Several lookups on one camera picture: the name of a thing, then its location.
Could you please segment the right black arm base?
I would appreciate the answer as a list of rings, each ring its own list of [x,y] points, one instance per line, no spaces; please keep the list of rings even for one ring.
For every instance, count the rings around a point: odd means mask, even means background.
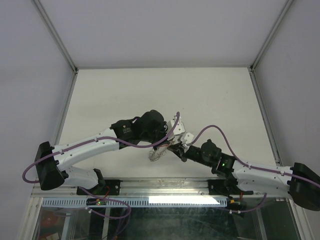
[[[253,195],[252,190],[245,191],[238,187],[238,182],[235,179],[209,179],[207,180],[209,195]]]

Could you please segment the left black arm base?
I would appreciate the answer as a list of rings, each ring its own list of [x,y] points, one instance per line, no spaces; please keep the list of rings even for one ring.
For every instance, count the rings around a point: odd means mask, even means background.
[[[104,179],[104,183],[97,186],[86,189],[89,193],[96,196],[118,196],[120,194],[122,181],[120,179]]]

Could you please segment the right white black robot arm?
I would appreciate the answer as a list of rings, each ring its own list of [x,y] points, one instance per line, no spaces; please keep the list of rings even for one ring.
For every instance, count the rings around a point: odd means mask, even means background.
[[[201,147],[168,147],[183,162],[194,161],[211,169],[222,180],[214,190],[226,197],[263,193],[288,198],[310,211],[320,209],[320,177],[303,163],[293,166],[252,165],[222,152],[210,139]]]

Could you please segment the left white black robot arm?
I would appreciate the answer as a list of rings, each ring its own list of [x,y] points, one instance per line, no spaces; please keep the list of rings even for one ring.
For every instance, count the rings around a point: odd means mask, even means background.
[[[73,143],[52,146],[48,141],[43,142],[35,157],[38,183],[43,191],[66,185],[100,194],[105,188],[101,171],[78,168],[75,164],[126,147],[157,148],[184,132],[179,113],[165,121],[158,111],[150,110],[142,116],[119,120],[109,128]]]

